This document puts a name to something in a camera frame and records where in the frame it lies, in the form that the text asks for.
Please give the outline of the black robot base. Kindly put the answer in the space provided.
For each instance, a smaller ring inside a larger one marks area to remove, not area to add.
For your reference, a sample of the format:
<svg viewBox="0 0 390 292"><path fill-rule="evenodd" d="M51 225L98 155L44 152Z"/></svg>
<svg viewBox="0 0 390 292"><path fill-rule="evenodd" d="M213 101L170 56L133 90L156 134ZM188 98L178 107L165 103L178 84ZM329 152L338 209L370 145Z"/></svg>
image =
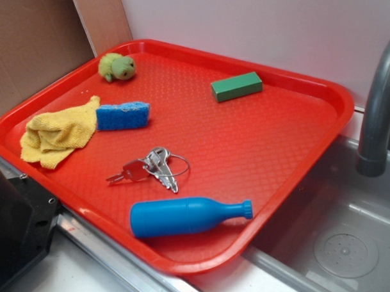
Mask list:
<svg viewBox="0 0 390 292"><path fill-rule="evenodd" d="M49 253L59 208L34 179L0 170L0 292Z"/></svg>

